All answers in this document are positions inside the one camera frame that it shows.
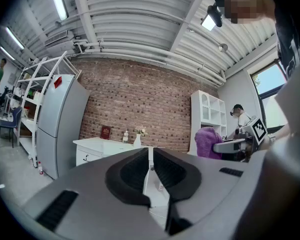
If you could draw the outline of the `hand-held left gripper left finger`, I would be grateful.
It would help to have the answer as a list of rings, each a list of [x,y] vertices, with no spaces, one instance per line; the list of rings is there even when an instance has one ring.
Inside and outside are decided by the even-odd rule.
[[[76,193],[53,233],[70,240],[163,240],[167,234],[146,206],[121,202],[107,188],[107,170],[130,150],[87,162],[42,188],[23,206],[37,221],[62,192]]]

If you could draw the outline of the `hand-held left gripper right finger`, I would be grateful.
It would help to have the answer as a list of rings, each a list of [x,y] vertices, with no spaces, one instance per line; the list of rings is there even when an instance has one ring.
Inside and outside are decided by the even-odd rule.
[[[250,163],[153,149],[153,167],[169,194],[163,236],[234,236],[251,190]]]

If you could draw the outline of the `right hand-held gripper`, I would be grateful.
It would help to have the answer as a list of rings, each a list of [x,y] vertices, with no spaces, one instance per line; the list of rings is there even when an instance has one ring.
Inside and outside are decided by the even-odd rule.
[[[249,161],[252,154],[259,150],[260,144],[268,134],[267,128],[259,117],[253,117],[235,130],[236,139],[213,145],[213,151],[220,154],[244,153],[242,161]]]

